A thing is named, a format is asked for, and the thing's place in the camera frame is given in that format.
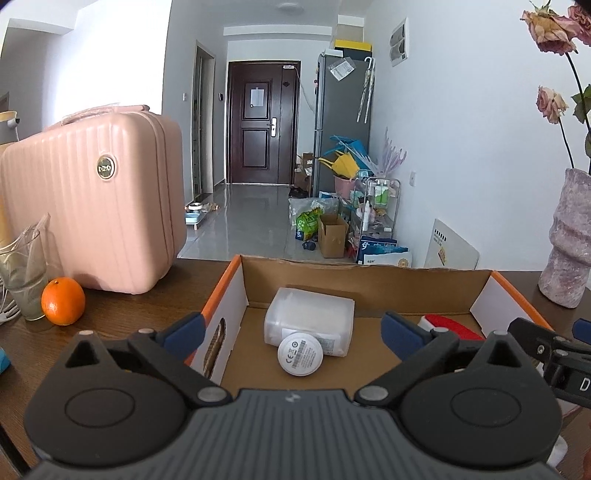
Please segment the blue tissue pack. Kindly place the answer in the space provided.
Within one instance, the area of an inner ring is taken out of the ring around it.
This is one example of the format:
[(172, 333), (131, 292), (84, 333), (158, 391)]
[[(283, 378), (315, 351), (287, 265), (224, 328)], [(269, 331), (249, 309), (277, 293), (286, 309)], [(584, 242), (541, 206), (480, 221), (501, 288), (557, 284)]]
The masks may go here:
[(0, 348), (0, 374), (5, 372), (11, 366), (11, 361), (8, 358), (3, 348)]

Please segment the green snack bag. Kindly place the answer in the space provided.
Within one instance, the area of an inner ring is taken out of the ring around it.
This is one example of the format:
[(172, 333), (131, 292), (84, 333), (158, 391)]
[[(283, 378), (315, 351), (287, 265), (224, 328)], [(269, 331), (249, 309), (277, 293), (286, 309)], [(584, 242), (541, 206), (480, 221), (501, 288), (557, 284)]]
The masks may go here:
[(295, 221), (295, 238), (307, 242), (318, 234), (318, 220), (322, 216), (322, 208), (301, 212)]

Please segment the red cardboard fruit box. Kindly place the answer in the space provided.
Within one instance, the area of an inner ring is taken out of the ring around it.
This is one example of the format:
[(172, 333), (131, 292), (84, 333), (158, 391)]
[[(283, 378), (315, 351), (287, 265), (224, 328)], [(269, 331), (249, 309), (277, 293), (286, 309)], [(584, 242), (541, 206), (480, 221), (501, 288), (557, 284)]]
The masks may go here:
[[(204, 344), (188, 362), (237, 393), (242, 389), (343, 389), (353, 394), (398, 365), (384, 344), (381, 319), (399, 313), (412, 322), (427, 314), (457, 321), (486, 336), (516, 318), (549, 324), (506, 276), (489, 270), (405, 269), (318, 264), (236, 256), (231, 262), (181, 260), (204, 314)], [(353, 336), (344, 357), (325, 358), (307, 377), (280, 367), (263, 340), (263, 319), (283, 287), (353, 300)]]

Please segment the blue white tissue box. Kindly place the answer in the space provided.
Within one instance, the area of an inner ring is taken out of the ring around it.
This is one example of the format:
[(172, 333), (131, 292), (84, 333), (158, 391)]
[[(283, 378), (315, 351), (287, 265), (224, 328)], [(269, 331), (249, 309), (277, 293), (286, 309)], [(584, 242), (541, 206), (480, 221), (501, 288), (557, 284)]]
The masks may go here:
[(411, 268), (413, 255), (408, 247), (399, 246), (392, 238), (363, 236), (360, 240), (356, 263), (359, 265), (392, 265)]

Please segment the small brown cardboard box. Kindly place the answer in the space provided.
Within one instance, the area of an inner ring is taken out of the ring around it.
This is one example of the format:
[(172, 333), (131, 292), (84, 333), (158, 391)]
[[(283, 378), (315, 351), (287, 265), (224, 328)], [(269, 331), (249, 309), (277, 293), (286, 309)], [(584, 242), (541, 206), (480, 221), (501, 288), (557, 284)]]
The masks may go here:
[(318, 245), (322, 257), (338, 259), (345, 255), (349, 224), (339, 215), (324, 214), (318, 220)]

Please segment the red white lint brush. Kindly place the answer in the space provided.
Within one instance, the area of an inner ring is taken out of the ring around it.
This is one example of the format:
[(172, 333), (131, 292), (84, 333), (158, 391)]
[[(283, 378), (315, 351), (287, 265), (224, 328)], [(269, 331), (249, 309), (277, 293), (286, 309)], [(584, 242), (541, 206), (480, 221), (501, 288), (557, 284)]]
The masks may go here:
[(481, 334), (475, 333), (456, 320), (436, 314), (424, 315), (419, 321), (418, 326), (426, 331), (431, 331), (433, 329), (447, 329), (456, 333), (461, 340), (480, 341), (484, 339)]

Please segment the white board against wall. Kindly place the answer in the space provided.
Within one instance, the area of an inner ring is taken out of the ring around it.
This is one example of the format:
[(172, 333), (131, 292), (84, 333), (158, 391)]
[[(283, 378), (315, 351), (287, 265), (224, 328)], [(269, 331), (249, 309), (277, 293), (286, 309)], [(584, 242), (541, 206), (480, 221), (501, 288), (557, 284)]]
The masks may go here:
[(480, 253), (439, 219), (434, 221), (425, 268), (474, 270)]

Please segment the metal trolley shelf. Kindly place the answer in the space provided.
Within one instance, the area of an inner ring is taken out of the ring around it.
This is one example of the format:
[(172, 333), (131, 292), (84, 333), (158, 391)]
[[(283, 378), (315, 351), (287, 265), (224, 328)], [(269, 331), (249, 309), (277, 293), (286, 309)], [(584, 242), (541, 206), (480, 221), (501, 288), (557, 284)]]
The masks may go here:
[(351, 193), (353, 234), (394, 239), (402, 184), (398, 179), (359, 177)]

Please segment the dried pink rose bouquet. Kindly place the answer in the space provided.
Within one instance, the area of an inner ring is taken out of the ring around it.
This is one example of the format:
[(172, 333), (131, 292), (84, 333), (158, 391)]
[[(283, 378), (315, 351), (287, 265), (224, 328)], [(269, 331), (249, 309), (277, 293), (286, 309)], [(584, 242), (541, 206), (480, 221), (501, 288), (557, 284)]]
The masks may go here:
[[(530, 1), (520, 16), (536, 50), (554, 56), (554, 65), (567, 78), (562, 86), (542, 85), (536, 94), (536, 108), (550, 124), (560, 128), (569, 166), (590, 172), (590, 82), (579, 71), (576, 56), (590, 49), (590, 3), (572, 1), (558, 11), (552, 1)], [(569, 123), (579, 126), (580, 152), (584, 161), (575, 160), (575, 152), (567, 136)]]

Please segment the white rectangular plastic container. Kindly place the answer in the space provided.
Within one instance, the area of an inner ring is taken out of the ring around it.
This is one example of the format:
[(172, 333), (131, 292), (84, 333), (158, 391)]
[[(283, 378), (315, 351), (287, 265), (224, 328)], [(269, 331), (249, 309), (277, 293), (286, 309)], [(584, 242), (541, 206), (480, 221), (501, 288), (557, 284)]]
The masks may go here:
[(291, 334), (318, 339), (325, 355), (345, 357), (353, 337), (355, 301), (296, 288), (277, 290), (263, 323), (266, 344), (278, 346)]

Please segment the orange fruit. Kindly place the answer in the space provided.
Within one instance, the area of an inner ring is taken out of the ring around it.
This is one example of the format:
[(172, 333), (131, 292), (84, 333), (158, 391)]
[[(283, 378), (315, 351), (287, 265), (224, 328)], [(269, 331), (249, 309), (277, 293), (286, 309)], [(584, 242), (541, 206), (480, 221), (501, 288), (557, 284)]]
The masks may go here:
[(72, 278), (55, 278), (45, 286), (42, 292), (41, 308), (52, 324), (62, 327), (72, 325), (84, 313), (84, 291)]

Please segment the yellow box on fridge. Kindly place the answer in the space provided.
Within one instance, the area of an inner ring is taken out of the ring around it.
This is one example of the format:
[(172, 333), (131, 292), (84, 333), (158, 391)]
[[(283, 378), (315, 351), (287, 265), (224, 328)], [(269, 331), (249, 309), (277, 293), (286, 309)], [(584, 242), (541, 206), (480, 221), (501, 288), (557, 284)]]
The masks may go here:
[(373, 46), (367, 42), (335, 39), (334, 48), (342, 51), (345, 56), (367, 57), (373, 55)]

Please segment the white round puck device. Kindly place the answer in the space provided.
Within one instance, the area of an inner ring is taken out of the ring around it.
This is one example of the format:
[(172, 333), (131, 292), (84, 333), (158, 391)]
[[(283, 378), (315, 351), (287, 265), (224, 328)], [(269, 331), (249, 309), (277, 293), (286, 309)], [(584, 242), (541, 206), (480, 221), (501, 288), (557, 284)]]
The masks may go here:
[(322, 365), (324, 350), (318, 339), (308, 333), (288, 335), (277, 347), (277, 361), (287, 374), (296, 377), (313, 375)]

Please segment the clear glass cup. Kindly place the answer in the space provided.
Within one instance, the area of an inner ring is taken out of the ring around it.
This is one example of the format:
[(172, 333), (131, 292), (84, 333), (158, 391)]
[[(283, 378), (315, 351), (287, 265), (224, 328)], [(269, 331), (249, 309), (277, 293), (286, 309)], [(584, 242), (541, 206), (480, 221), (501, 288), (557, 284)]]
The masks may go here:
[(49, 219), (45, 214), (1, 248), (1, 279), (26, 321), (44, 317), (41, 296), (48, 273), (42, 234)]

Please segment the grey refrigerator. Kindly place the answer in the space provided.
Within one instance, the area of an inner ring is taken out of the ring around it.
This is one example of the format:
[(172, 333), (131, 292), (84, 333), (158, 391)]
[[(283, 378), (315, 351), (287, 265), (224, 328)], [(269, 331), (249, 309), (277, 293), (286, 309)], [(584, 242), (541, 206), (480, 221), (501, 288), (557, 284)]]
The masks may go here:
[(318, 56), (318, 85), (315, 96), (314, 173), (312, 193), (334, 192), (332, 171), (322, 165), (320, 158), (337, 146), (332, 136), (360, 140), (369, 147), (370, 120), (365, 114), (356, 121), (365, 86), (369, 64), (351, 57), (338, 57), (322, 52)]

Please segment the pink hard-shell suitcase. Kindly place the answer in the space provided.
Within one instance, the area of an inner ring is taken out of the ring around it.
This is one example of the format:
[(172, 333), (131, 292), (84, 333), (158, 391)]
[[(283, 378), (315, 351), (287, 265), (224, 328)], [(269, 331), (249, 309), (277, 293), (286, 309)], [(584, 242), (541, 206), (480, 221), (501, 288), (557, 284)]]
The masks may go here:
[(181, 130), (144, 105), (72, 115), (13, 144), (4, 168), (13, 233), (50, 216), (52, 278), (143, 294), (184, 245)]

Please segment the lilac textured vase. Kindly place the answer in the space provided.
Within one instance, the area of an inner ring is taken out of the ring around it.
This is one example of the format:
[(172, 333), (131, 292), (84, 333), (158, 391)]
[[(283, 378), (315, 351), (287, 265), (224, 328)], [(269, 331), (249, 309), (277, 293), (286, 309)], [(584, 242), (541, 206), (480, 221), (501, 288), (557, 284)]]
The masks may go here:
[(552, 250), (538, 287), (553, 303), (575, 309), (590, 277), (590, 175), (569, 168), (549, 231)]

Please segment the dark brown entrance door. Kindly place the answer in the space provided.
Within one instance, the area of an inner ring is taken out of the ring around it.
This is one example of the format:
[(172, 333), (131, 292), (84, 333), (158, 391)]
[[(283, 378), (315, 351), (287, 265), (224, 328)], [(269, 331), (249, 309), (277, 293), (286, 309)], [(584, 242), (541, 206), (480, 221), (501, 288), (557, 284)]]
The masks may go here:
[(300, 81), (294, 61), (231, 62), (228, 175), (236, 184), (288, 185), (294, 178)]

